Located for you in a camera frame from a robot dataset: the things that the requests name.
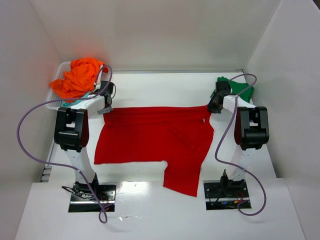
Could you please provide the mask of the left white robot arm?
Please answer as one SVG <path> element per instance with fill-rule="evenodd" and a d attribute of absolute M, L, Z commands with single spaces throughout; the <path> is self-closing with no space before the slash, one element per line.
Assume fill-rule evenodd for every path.
<path fill-rule="evenodd" d="M 66 191 L 82 198 L 92 200 L 87 183 L 96 194 L 100 193 L 97 174 L 92 169 L 87 152 L 89 142 L 89 118 L 95 114 L 103 115 L 113 110 L 112 96 L 116 91 L 115 84 L 102 81 L 102 95 L 83 100 L 72 107 L 60 107 L 56 115 L 54 142 L 68 156 L 71 165 L 76 168 L 75 183 L 72 188 L 64 186 Z"/>

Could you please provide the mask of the red t shirt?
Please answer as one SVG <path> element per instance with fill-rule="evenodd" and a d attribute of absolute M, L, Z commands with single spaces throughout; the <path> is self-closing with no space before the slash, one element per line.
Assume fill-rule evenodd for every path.
<path fill-rule="evenodd" d="M 167 163 L 163 186 L 196 197 L 214 138 L 211 113 L 192 107 L 124 107 L 103 115 L 94 164 Z"/>

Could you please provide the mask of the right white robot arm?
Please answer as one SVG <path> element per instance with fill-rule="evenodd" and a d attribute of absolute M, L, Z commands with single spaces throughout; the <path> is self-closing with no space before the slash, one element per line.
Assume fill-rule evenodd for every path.
<path fill-rule="evenodd" d="M 227 80 L 215 83 L 215 92 L 207 109 L 212 114 L 220 114 L 223 109 L 232 113 L 214 153 L 217 162 L 227 165 L 220 178 L 220 187 L 225 197 L 231 197 L 244 186 L 245 173 L 254 153 L 269 141 L 268 110 L 264 106 L 250 104 L 232 93 Z M 218 153 L 232 123 L 236 148 L 231 161 L 227 162 L 219 159 Z"/>

